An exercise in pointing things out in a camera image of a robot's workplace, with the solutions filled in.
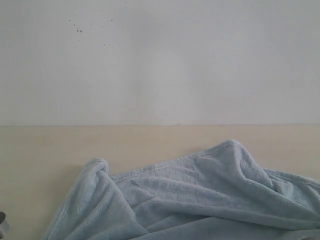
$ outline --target wall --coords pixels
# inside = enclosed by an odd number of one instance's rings
[[[1,0],[0,125],[320,124],[319,0]]]

